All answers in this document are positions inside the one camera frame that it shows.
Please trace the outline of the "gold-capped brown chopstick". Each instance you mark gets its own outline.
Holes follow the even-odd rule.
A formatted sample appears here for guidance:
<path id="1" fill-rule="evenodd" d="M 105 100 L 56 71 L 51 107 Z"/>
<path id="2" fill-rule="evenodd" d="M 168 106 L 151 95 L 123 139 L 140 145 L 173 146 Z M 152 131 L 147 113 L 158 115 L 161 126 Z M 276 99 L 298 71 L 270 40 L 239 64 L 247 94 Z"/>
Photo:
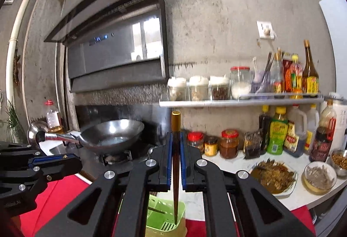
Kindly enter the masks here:
<path id="1" fill-rule="evenodd" d="M 180 163 L 180 139 L 181 139 L 181 113 L 172 111 L 171 129 L 172 140 L 172 171 L 173 171 L 173 213 L 174 223 L 178 223 L 178 202 L 179 202 L 179 163 Z"/>

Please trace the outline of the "white kitchen appliance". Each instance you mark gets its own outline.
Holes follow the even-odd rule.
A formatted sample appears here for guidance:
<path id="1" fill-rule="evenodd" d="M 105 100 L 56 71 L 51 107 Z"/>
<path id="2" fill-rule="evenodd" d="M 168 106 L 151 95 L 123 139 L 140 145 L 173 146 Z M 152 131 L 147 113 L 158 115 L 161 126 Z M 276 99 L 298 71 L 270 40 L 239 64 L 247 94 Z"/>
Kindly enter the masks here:
<path id="1" fill-rule="evenodd" d="M 336 127 L 335 133 L 332 141 L 332 146 L 330 149 L 331 153 L 334 149 L 345 149 L 346 147 L 346 117 L 347 117 L 347 103 L 346 98 L 336 92 L 328 93 L 328 96 L 324 97 L 324 102 L 320 105 L 319 113 L 326 108 L 328 100 L 333 101 L 333 109 L 336 112 Z"/>

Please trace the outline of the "plate of brown food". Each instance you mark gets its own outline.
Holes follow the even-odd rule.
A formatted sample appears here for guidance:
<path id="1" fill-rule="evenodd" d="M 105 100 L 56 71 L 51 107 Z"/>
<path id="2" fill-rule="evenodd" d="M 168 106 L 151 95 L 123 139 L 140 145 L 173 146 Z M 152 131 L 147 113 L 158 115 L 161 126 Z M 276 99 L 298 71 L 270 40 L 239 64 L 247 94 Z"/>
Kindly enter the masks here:
<path id="1" fill-rule="evenodd" d="M 267 159 L 256 163 L 250 175 L 277 198 L 289 197 L 296 186 L 298 173 L 284 162 Z"/>

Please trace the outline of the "cooking oil bottle red cap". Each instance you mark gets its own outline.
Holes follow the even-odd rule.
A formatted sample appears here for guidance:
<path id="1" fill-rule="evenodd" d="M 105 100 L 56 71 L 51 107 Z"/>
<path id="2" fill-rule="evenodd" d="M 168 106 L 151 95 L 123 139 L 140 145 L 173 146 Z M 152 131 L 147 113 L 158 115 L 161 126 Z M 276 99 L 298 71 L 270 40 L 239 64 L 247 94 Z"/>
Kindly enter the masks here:
<path id="1" fill-rule="evenodd" d="M 49 131 L 52 133 L 64 133 L 64 128 L 61 121 L 59 110 L 54 105 L 52 100 L 47 100 L 46 103 L 46 121 Z"/>

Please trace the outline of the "small yellow label jar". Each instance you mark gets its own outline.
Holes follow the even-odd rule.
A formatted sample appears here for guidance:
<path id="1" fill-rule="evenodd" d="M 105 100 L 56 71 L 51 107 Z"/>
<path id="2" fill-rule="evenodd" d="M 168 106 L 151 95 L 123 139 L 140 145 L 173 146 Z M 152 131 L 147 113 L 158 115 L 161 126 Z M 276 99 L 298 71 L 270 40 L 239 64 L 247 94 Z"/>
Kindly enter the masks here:
<path id="1" fill-rule="evenodd" d="M 208 136 L 204 142 L 204 154 L 206 156 L 216 156 L 218 153 L 218 137 Z"/>

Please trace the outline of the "steel wok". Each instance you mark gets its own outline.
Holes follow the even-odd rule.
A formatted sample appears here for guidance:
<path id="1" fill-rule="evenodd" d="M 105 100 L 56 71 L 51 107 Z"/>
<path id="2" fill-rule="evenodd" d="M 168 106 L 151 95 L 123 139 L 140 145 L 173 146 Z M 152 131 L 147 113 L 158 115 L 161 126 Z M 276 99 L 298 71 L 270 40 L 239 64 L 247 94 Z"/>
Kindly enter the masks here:
<path id="1" fill-rule="evenodd" d="M 38 142 L 64 141 L 78 143 L 97 155 L 116 155 L 132 147 L 144 130 L 141 121 L 117 119 L 87 128 L 77 137 L 71 134 L 39 131 Z"/>

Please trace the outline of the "yellow bowl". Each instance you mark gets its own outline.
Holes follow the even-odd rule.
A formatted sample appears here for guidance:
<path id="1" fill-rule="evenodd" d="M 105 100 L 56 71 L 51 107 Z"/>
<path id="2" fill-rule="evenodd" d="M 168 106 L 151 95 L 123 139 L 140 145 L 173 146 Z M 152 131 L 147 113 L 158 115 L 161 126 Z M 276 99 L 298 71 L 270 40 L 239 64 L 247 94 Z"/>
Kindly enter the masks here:
<path id="1" fill-rule="evenodd" d="M 334 168 L 321 161 L 307 164 L 302 177 L 306 187 L 317 195 L 328 193 L 335 186 L 337 180 Z"/>

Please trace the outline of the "red label dark bottle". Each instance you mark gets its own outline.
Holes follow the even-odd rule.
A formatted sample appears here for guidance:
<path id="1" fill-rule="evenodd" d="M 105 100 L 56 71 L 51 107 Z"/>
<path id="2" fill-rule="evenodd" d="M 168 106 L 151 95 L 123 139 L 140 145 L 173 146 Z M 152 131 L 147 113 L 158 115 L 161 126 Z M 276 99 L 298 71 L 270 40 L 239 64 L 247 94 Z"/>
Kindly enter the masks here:
<path id="1" fill-rule="evenodd" d="M 327 101 L 326 108 L 321 113 L 313 147 L 309 154 L 309 160 L 311 162 L 325 162 L 329 155 L 337 120 L 337 115 L 333 108 L 333 104 L 333 100 L 329 99 Z"/>

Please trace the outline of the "white jug bottle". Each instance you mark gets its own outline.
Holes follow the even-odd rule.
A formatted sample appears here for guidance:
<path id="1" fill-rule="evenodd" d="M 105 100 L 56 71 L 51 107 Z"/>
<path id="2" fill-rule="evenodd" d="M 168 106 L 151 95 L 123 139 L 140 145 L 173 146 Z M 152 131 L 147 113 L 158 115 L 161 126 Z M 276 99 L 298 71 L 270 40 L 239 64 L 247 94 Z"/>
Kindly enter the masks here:
<path id="1" fill-rule="evenodd" d="M 299 158 L 303 155 L 307 139 L 307 115 L 293 105 L 288 113 L 288 131 L 284 141 L 283 150 L 289 155 Z"/>

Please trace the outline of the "steel bowl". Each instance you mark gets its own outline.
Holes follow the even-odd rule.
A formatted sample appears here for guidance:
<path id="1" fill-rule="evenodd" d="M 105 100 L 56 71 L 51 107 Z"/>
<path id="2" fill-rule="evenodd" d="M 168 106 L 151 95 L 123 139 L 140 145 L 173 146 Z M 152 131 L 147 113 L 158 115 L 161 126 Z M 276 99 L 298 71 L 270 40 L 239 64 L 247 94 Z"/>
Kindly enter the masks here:
<path id="1" fill-rule="evenodd" d="M 334 149 L 330 156 L 332 167 L 339 177 L 346 177 L 346 150 Z"/>

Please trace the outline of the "glass jar red lid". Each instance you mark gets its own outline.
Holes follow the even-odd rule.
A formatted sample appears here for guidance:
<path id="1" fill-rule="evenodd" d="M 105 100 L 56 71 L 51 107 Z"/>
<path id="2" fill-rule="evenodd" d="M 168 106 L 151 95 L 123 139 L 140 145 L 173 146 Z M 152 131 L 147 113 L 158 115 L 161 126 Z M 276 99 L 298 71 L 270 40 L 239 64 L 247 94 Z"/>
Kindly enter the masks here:
<path id="1" fill-rule="evenodd" d="M 233 99 L 239 99 L 248 95 L 252 90 L 252 74 L 250 67 L 237 66 L 232 67 L 230 71 L 231 96 Z"/>

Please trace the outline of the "tall brown sauce bottle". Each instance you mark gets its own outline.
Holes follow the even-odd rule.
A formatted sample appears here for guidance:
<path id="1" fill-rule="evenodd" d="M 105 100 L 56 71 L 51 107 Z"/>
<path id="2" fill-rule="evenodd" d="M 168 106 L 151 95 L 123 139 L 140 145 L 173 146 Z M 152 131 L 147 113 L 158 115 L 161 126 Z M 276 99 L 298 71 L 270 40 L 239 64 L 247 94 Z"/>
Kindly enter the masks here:
<path id="1" fill-rule="evenodd" d="M 309 97 L 317 97 L 319 92 L 319 75 L 313 63 L 309 40 L 303 40 L 303 44 L 305 47 L 306 62 L 302 73 L 302 90 Z"/>

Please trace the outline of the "grey range hood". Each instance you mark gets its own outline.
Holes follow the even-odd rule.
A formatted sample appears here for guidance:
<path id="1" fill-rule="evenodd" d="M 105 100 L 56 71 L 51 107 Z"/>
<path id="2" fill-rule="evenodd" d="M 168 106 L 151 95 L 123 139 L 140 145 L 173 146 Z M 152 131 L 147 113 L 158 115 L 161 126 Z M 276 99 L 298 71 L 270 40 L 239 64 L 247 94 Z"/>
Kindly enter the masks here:
<path id="1" fill-rule="evenodd" d="M 66 46 L 74 93 L 169 77 L 164 0 L 65 0 L 45 42 Z"/>

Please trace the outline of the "wall shelf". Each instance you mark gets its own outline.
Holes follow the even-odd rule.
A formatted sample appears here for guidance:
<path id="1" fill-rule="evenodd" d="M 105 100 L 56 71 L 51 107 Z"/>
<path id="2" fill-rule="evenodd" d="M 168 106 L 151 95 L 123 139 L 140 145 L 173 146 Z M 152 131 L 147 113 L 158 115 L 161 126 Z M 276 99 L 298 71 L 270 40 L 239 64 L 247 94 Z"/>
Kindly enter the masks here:
<path id="1" fill-rule="evenodd" d="M 204 101 L 159 101 L 160 107 L 166 108 L 221 108 L 221 107 L 251 107 L 251 106 L 287 106 L 303 104 L 320 104 L 324 96 L 318 94 L 310 97 L 308 94 L 295 93 L 262 93 L 247 94 L 238 99 L 204 100 Z"/>

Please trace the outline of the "wall socket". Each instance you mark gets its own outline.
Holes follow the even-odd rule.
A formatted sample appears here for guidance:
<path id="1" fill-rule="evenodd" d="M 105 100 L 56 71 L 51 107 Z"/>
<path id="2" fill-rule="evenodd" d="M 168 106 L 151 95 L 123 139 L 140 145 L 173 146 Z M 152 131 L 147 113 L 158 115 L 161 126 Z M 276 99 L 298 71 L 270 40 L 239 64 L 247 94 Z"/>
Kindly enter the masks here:
<path id="1" fill-rule="evenodd" d="M 256 22 L 258 34 L 260 39 L 274 40 L 275 32 L 272 27 L 272 23 L 269 21 L 257 21 Z"/>

